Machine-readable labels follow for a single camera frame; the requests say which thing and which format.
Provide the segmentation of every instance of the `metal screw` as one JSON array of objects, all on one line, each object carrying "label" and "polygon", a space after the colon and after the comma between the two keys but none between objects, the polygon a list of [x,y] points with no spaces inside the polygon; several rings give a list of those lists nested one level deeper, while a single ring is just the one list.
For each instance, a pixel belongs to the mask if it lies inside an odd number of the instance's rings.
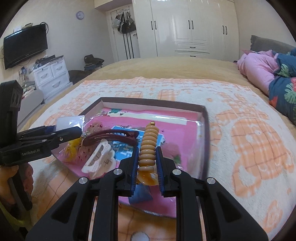
[{"label": "metal screw", "polygon": [[79,179],[79,183],[80,183],[80,184],[86,184],[87,181],[88,181],[88,180],[87,180],[86,177],[82,177],[82,178]]},{"label": "metal screw", "polygon": [[175,170],[173,170],[173,174],[174,175],[180,175],[182,172],[181,172],[181,170],[179,170],[179,169],[175,169]]},{"label": "metal screw", "polygon": [[215,184],[215,183],[216,183],[216,180],[215,180],[214,178],[212,178],[212,177],[209,177],[209,178],[207,179],[207,183],[208,183],[208,184]]},{"label": "metal screw", "polygon": [[119,169],[119,168],[117,168],[117,169],[114,169],[113,173],[114,173],[115,175],[120,175],[120,174],[122,173],[122,170]]}]

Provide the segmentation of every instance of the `television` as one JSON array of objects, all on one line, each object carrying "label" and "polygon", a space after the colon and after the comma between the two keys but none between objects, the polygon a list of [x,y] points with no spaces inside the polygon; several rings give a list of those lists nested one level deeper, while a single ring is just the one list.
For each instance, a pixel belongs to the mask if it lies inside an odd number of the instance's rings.
[{"label": "television", "polygon": [[3,40],[5,69],[12,68],[46,49],[45,23],[17,31]]}]

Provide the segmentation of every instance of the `wardrobe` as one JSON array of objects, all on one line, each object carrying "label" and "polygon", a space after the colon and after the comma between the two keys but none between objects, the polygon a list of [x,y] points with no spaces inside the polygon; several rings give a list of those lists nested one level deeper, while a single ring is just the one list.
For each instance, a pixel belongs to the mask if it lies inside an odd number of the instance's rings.
[{"label": "wardrobe", "polygon": [[133,9],[141,58],[239,58],[233,1],[133,0]]}]

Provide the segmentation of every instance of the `maroon hair clip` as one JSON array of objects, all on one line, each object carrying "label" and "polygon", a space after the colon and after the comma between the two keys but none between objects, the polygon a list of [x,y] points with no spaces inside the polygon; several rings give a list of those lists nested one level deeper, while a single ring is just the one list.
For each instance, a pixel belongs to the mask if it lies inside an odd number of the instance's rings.
[{"label": "maroon hair clip", "polygon": [[119,141],[126,143],[131,146],[137,146],[137,137],[139,135],[138,131],[125,131],[125,130],[103,130],[87,136],[82,144],[83,146],[91,146],[93,144],[99,143],[102,139],[107,141]]}]

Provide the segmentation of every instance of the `gray pillow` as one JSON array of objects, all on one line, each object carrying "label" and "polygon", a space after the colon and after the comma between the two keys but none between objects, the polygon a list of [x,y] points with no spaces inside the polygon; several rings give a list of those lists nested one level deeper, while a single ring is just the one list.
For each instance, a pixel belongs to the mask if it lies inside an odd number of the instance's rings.
[{"label": "gray pillow", "polygon": [[289,44],[285,44],[272,39],[260,38],[255,35],[252,35],[251,37],[251,44],[251,50],[255,52],[268,51],[271,49],[273,51],[276,51],[277,53],[286,54],[295,48]]}]

